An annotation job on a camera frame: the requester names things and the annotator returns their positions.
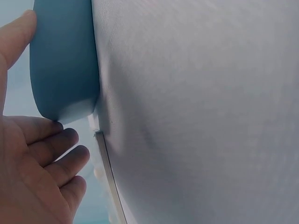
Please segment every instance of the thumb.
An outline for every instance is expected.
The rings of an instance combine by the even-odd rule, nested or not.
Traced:
[[[36,14],[26,11],[21,17],[0,28],[0,112],[3,113],[7,70],[18,60],[36,29]]]

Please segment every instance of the blue padded pad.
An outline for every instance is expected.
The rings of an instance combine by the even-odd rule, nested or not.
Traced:
[[[30,77],[39,112],[69,123],[91,114],[100,76],[90,0],[35,0]]]

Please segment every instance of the metal strip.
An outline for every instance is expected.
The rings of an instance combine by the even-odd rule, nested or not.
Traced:
[[[108,152],[107,152],[104,134],[103,134],[103,132],[96,132],[95,136],[96,136],[96,139],[97,139],[97,142],[99,145],[100,154],[102,157],[106,177],[108,179],[108,184],[109,184],[109,188],[111,191],[112,200],[113,200],[115,208],[116,208],[118,220],[119,220],[120,224],[127,224],[127,221],[126,221],[123,209],[122,209],[121,201],[120,201],[120,198],[119,198],[119,195],[117,192],[116,184],[114,181],[114,176],[113,176],[113,172],[111,169],[111,164],[110,164],[110,160],[109,160],[109,156],[108,156]]]

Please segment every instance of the white fabric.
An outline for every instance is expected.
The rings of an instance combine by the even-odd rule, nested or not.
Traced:
[[[129,224],[299,220],[299,1],[93,0]]]

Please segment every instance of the fingernail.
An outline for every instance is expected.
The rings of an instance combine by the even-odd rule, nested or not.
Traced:
[[[30,13],[32,13],[32,10],[26,10],[23,14],[22,14],[22,16],[25,16],[25,15],[28,15],[28,14],[30,14]]]

